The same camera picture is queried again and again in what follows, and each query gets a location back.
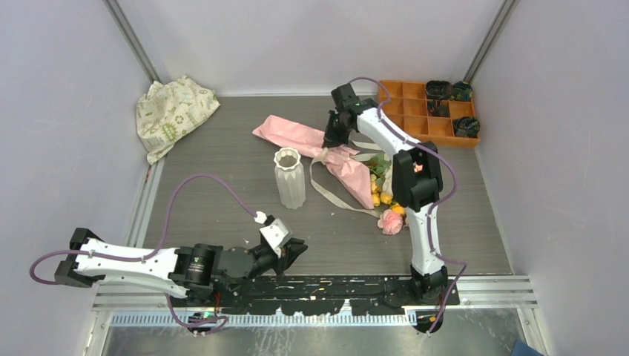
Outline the cream printed ribbon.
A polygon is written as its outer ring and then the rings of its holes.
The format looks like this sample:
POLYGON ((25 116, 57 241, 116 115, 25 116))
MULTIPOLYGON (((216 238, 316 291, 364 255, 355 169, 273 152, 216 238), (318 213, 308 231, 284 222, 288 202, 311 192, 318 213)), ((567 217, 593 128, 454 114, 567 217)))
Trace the cream printed ribbon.
POLYGON ((309 166, 310 183, 313 189, 326 198, 330 203, 348 211, 367 214, 379 218, 380 213, 375 210, 371 193, 370 172, 365 162, 376 157, 377 154, 360 154, 358 151, 341 145, 337 148, 321 148, 317 155, 312 158, 309 166), (319 184, 312 173, 312 168, 316 163, 325 166, 332 173, 345 189, 363 206, 354 208, 349 203, 343 201, 337 195, 319 184))

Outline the pink flower bouquet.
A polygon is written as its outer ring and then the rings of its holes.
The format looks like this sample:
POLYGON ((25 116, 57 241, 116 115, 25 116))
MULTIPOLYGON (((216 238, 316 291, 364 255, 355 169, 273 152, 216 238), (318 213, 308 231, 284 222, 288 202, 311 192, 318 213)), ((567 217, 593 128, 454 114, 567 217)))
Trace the pink flower bouquet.
MULTIPOLYGON (((322 148, 324 132, 279 116, 268 116, 252 134, 280 148, 293 148, 301 156, 312 158, 322 148)), ((372 149, 376 157, 365 162, 370 172, 372 201, 380 213, 377 226, 385 235, 399 233, 406 223, 404 209, 392 195, 392 162, 376 145, 358 142, 359 148, 372 149)))

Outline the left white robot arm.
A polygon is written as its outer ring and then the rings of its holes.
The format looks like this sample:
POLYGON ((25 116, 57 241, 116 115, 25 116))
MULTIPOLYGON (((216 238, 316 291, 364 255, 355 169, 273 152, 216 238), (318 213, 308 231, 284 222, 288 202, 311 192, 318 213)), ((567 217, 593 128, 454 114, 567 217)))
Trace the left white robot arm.
POLYGON ((77 228, 54 281, 79 288, 94 283, 139 286, 207 306, 219 291, 236 291, 267 271, 282 274, 307 248, 304 240, 274 225, 260 229, 260 244, 253 248, 198 243, 159 251, 113 245, 77 228))

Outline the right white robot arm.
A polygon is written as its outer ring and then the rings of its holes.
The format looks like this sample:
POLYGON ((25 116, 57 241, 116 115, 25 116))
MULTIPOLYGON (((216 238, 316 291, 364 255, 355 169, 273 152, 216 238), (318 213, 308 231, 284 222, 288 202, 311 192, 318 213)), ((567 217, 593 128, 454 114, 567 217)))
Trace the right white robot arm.
POLYGON ((439 297, 448 280, 435 218, 444 187, 436 147, 405 133, 374 99, 360 99, 349 83, 335 88, 331 95, 335 108, 329 113, 323 147, 347 144, 350 133, 356 131, 391 159, 393 198, 405 209, 412 241, 409 287, 417 302, 428 305, 439 297))

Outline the white ribbed vase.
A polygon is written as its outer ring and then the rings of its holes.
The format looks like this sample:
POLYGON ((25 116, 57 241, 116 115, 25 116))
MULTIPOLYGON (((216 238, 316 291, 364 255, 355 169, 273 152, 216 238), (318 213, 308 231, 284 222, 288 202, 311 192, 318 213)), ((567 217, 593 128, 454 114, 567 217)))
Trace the white ribbed vase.
POLYGON ((287 208, 297 209, 306 200, 305 174, 301 155, 293 148, 281 148, 274 154, 274 176, 280 202, 287 208))

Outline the orange compartment tray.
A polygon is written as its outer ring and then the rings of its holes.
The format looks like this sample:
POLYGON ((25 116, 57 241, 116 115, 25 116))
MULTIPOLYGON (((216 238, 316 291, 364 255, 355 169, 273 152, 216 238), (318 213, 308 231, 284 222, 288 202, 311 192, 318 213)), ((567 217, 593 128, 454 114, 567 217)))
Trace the orange compartment tray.
POLYGON ((480 142, 477 138, 456 137, 452 121, 464 116, 476 117, 473 101, 449 102, 450 117, 430 116, 427 111, 425 84, 423 82, 402 82, 383 80, 384 89, 379 89, 377 98, 383 102, 383 112, 404 132, 421 141, 432 141, 436 145, 459 148, 474 148, 480 142))

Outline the dark sock in tray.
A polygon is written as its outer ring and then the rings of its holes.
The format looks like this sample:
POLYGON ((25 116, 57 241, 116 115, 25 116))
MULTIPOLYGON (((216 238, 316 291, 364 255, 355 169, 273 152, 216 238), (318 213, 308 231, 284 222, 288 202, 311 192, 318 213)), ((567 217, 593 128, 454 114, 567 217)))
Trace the dark sock in tray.
POLYGON ((429 100, 427 111, 430 116, 450 117, 449 102, 447 100, 429 100))

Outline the dark rolled sock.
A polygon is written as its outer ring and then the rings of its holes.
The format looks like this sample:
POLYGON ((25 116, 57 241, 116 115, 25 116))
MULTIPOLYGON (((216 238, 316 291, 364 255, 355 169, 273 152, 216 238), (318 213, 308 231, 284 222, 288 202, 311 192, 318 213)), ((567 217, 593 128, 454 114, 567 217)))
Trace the dark rolled sock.
POLYGON ((448 100, 453 86, 448 81, 431 80, 425 84, 426 97, 431 100, 448 100))

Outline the green blue rolled sock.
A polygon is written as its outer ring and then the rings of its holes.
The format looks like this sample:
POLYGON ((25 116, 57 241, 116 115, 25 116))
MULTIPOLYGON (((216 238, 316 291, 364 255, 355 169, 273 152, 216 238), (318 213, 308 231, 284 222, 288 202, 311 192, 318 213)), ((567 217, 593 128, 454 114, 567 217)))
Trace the green blue rolled sock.
POLYGON ((471 102, 473 96, 472 86, 465 81, 458 81, 452 85, 451 100, 458 102, 471 102))

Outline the patterned sock front compartment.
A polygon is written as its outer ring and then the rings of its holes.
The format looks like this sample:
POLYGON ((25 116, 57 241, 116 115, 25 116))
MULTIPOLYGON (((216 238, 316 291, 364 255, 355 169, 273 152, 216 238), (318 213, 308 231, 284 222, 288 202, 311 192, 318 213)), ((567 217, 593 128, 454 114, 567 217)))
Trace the patterned sock front compartment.
POLYGON ((480 132, 480 122, 474 116, 464 116, 452 121, 453 133, 456 137, 477 138, 480 132))

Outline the cream patterned cloth bag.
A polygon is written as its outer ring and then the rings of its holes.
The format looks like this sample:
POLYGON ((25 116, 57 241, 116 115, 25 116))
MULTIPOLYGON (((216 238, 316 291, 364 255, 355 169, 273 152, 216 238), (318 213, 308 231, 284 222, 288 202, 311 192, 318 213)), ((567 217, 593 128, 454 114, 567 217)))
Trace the cream patterned cloth bag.
POLYGON ((182 138, 204 124, 220 107, 214 90, 189 76, 155 81, 136 104, 136 132, 153 165, 182 138))

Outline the right corner frame post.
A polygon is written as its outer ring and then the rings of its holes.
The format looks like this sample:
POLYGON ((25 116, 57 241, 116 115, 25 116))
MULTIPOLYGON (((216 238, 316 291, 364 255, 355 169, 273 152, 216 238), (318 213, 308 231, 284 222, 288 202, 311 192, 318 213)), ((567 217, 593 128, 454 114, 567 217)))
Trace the right corner frame post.
POLYGON ((494 16, 489 29, 487 30, 481 45, 477 49, 470 66, 468 67, 464 82, 471 84, 483 65, 487 55, 489 54, 494 42, 500 36, 504 26, 508 23, 512 12, 516 9, 519 0, 503 0, 498 12, 494 16))

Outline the corner frame post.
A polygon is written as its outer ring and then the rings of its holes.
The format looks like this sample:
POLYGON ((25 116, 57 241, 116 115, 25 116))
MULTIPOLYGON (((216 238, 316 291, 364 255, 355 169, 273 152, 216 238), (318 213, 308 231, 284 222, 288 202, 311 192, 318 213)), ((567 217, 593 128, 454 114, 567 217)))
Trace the corner frame post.
POLYGON ((124 40, 127 42, 131 52, 135 56, 139 63, 139 66, 152 82, 160 82, 161 79, 155 69, 152 61, 150 60, 144 46, 142 45, 140 38, 136 34, 131 22, 125 14, 121 4, 117 0, 103 0, 104 5, 107 7, 111 18, 119 28, 124 40))
POLYGON ((498 12, 494 16, 489 29, 487 30, 481 45, 477 49, 470 66, 468 67, 464 82, 471 84, 483 65, 487 55, 489 54, 494 42, 500 36, 504 26, 508 23, 512 12, 516 9, 519 0, 503 0, 498 12))

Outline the aluminium front rail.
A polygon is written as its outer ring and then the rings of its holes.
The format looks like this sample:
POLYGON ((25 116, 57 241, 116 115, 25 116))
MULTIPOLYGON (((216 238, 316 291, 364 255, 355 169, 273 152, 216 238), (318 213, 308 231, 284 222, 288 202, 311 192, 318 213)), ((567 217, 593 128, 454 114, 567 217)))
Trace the aluminium front rail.
MULTIPOLYGON (((515 309, 520 318, 532 317, 539 307, 530 281, 522 276, 463 276, 453 288, 447 306, 437 303, 403 306, 394 311, 376 300, 307 297, 299 307, 271 300, 258 311, 232 311, 223 306, 221 315, 229 327, 342 327, 416 326, 430 316, 450 311, 515 309)), ((103 286, 93 304, 95 312, 111 312, 111 326, 176 326, 205 307, 177 307, 172 314, 163 294, 135 287, 103 286)))

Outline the left corner frame post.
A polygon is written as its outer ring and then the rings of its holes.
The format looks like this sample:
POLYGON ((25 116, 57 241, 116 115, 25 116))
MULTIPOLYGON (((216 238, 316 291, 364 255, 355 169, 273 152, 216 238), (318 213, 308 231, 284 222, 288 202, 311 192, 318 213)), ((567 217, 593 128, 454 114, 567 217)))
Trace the left corner frame post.
POLYGON ((150 60, 144 46, 142 45, 140 38, 136 34, 131 22, 125 14, 121 4, 117 0, 103 0, 104 5, 107 7, 111 18, 119 28, 124 40, 127 42, 131 52, 135 56, 139 63, 139 66, 152 82, 160 82, 161 79, 155 69, 152 61, 150 60))

